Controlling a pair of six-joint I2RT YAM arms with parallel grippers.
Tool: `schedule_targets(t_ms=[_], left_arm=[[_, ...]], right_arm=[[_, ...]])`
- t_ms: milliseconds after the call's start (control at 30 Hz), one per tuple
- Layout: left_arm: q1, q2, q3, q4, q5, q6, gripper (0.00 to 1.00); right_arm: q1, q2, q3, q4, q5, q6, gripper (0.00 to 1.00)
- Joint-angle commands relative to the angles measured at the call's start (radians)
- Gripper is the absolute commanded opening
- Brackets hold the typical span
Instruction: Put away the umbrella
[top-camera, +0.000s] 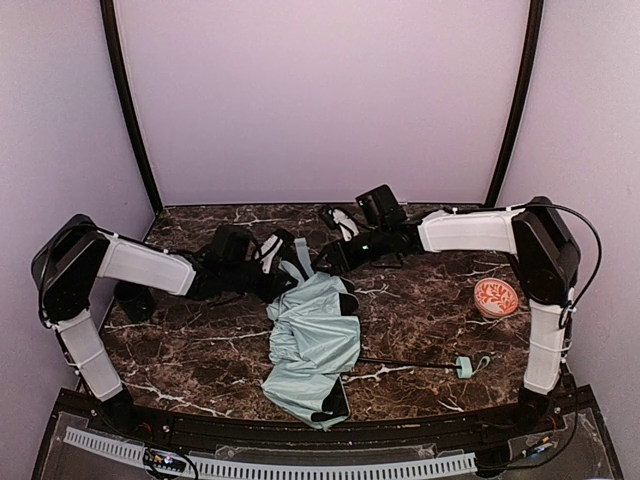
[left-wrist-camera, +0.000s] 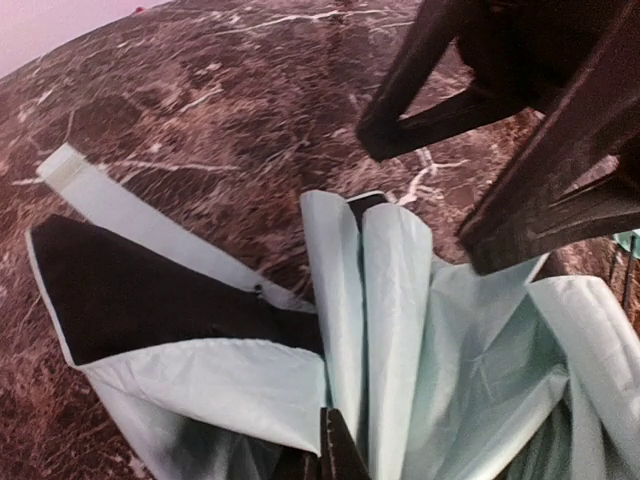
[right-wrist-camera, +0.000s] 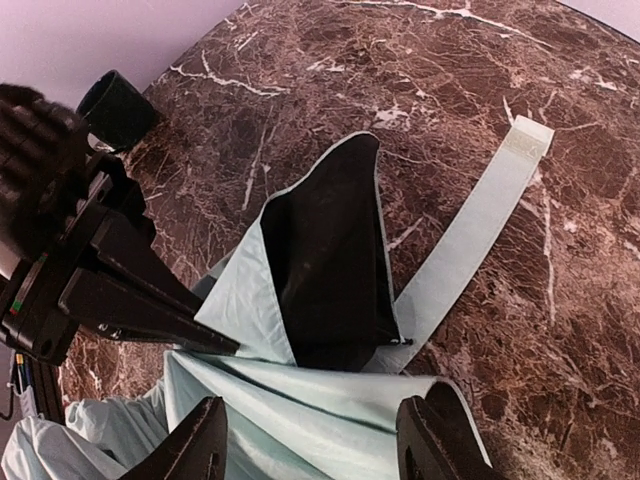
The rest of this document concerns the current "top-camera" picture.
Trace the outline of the mint green folding umbrella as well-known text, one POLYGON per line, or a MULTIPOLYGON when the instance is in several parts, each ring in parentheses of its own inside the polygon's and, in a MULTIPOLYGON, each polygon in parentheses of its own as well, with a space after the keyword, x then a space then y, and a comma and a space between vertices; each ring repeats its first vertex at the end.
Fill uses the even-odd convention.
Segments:
POLYGON ((262 383, 263 394, 309 427, 328 430, 350 415, 341 375, 354 367, 361 351, 355 287, 315 271, 303 238, 294 240, 294 251, 278 271, 292 276, 294 287, 267 307, 273 368, 262 383))

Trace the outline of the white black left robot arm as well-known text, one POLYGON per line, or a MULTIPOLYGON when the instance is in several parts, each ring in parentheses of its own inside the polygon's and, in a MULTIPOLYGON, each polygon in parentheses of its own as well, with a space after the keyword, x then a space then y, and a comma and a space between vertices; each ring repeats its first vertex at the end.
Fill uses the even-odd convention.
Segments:
POLYGON ((125 387, 92 317, 97 285, 122 281, 194 301, 251 294, 270 303, 295 284, 277 265, 293 244, 293 235, 282 229, 259 243, 241 226, 222 225, 196 251, 162 249, 76 214, 31 262, 40 321, 55 332, 94 397, 110 402, 125 387))

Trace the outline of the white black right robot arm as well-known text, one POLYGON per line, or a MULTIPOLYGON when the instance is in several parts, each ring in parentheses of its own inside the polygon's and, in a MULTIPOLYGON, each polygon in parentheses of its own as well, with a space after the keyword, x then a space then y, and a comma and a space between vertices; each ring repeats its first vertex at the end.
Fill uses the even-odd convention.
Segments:
POLYGON ((531 312, 524 387, 547 395, 560 378, 571 342, 581 251, 562 219, 566 207, 544 196, 503 208, 446 207, 409 216, 383 184, 356 199, 366 222, 323 206, 320 219, 342 237, 324 246, 314 265, 341 275, 384 256, 444 251, 495 251, 510 258, 531 312))

